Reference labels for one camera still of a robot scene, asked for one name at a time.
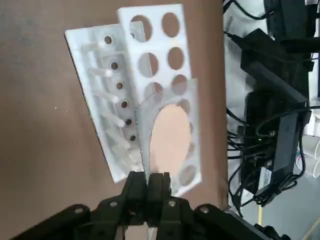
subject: black cable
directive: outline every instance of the black cable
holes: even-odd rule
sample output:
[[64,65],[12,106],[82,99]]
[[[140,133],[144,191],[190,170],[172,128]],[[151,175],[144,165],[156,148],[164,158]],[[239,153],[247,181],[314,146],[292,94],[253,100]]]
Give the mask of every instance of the black cable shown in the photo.
[[264,151],[259,151],[251,154],[243,154],[243,155],[237,155],[237,156],[228,156],[229,160],[232,159],[245,159],[245,158],[250,158],[250,157],[257,157],[257,158],[262,158],[261,156],[258,156],[260,154],[264,154]]
[[300,133],[299,133],[299,148],[300,148],[301,162],[302,162],[301,172],[299,174],[291,174],[291,175],[287,176],[278,185],[271,186],[269,189],[262,192],[261,194],[254,196],[253,200],[258,205],[261,205],[262,207],[264,207],[265,205],[270,203],[280,193],[294,188],[298,184],[297,180],[304,175],[304,173],[306,171],[306,160],[305,160],[303,144],[302,144],[303,133],[304,133],[304,126],[301,126]]
[[252,14],[248,13],[241,5],[240,3],[238,3],[237,0],[231,0],[237,7],[238,9],[240,9],[241,12],[243,12],[247,17],[253,19],[253,20],[264,20],[267,17],[269,17],[270,15],[272,15],[274,13],[274,9],[272,9],[269,12],[264,13],[262,16],[253,16]]
[[228,108],[226,108],[226,114],[228,114],[231,118],[233,118],[234,120],[238,121],[239,123],[241,123],[243,125],[246,125],[246,126],[250,126],[248,123],[246,123],[245,121],[241,120],[236,115],[234,115],[233,112],[230,111]]
[[287,115],[291,115],[291,114],[297,114],[297,113],[303,113],[303,112],[307,112],[307,111],[310,111],[310,110],[314,110],[314,109],[320,109],[320,106],[308,106],[308,107],[304,107],[304,108],[301,108],[301,109],[295,109],[295,110],[292,110],[292,111],[286,111],[286,112],[282,112],[282,113],[278,113],[264,121],[262,121],[261,123],[259,123],[256,127],[255,127],[255,134],[259,137],[270,137],[271,135],[270,134],[261,134],[259,133],[259,130],[267,123],[273,121],[273,120],[276,120],[276,119],[279,119],[279,118],[282,118],[282,117],[285,117]]
[[251,149],[254,149],[254,148],[257,148],[257,147],[267,146],[269,144],[270,143],[268,142],[268,143],[260,143],[260,144],[256,144],[256,145],[252,145],[252,146],[248,146],[248,147],[243,147],[243,148],[235,148],[235,149],[228,148],[228,151],[241,151],[241,152],[244,152],[244,151],[251,150]]
[[245,14],[247,17],[253,19],[253,20],[264,20],[267,17],[269,17],[270,15],[272,15],[274,13],[274,9],[264,13],[262,16],[254,16],[252,14],[250,14],[249,12],[247,12],[237,0],[230,0],[229,2],[227,2],[224,6],[223,6],[223,14],[226,13],[226,11],[229,9],[231,4],[234,4],[237,6],[237,8],[243,13]]
[[257,50],[255,48],[252,48],[250,45],[246,44],[244,42],[244,39],[238,35],[235,35],[235,34],[231,34],[229,32],[226,32],[226,31],[223,31],[225,35],[227,35],[233,42],[235,42],[241,49],[246,49],[246,50],[251,50],[253,52],[256,52],[258,54],[261,54],[261,55],[264,55],[268,58],[271,58],[271,59],[275,59],[275,60],[278,60],[279,62],[282,62],[282,63],[287,63],[287,64],[298,64],[298,63],[303,63],[303,62],[309,62],[309,61],[314,61],[314,60],[319,60],[320,57],[315,57],[315,58],[307,58],[307,59],[297,59],[297,60],[286,60],[286,59],[282,59],[282,58],[279,58],[277,56],[274,56],[274,55],[271,55],[271,54],[268,54],[266,52],[263,52],[263,51],[260,51],[260,50]]

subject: cardboard surface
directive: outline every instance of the cardboard surface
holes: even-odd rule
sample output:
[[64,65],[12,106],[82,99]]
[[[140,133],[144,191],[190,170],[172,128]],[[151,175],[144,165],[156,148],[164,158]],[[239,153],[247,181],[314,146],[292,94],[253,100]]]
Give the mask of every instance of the cardboard surface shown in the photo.
[[[192,207],[227,204],[224,45],[220,0],[186,0],[193,77],[199,80],[203,183]],[[121,192],[112,182],[64,38],[117,23],[123,6],[160,0],[3,0],[0,3],[0,239],[63,208],[92,209]]]

